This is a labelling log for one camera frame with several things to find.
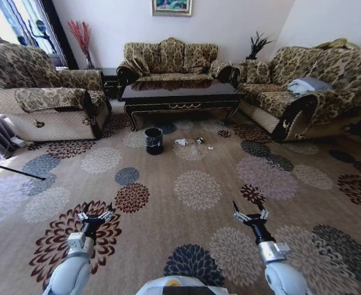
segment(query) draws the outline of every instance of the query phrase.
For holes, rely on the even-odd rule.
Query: picture frame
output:
[[[190,17],[192,0],[151,0],[152,15]]]

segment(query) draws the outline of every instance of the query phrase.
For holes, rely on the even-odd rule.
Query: white wall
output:
[[[83,20],[92,28],[90,51],[96,67],[116,67],[124,43],[160,42],[170,36],[185,42],[212,42],[219,59],[240,62],[250,51],[255,31],[273,39],[287,19],[294,0],[194,0],[191,17],[153,17],[151,0],[54,0],[54,5],[80,68],[84,56],[68,30],[68,20]],[[267,60],[274,43],[260,52]]]
[[[340,37],[361,46],[361,0],[295,0],[276,49],[312,47]]]

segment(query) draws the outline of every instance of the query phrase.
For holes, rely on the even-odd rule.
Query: dark wooden coffee table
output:
[[[218,80],[134,82],[122,94],[131,131],[138,129],[136,112],[198,111],[228,108],[226,122],[237,111],[242,94]]]

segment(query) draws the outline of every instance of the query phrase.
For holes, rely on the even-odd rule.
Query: trash can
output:
[[[149,128],[145,131],[146,152],[148,154],[159,155],[164,151],[163,134],[160,128]]]

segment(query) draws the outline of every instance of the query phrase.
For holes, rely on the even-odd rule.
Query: potted plant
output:
[[[246,57],[246,60],[256,60],[256,55],[258,54],[258,52],[260,52],[266,44],[273,42],[270,41],[268,37],[263,37],[263,33],[259,34],[258,31],[256,32],[255,39],[253,37],[250,37],[250,40],[252,42],[252,51],[250,55]]]

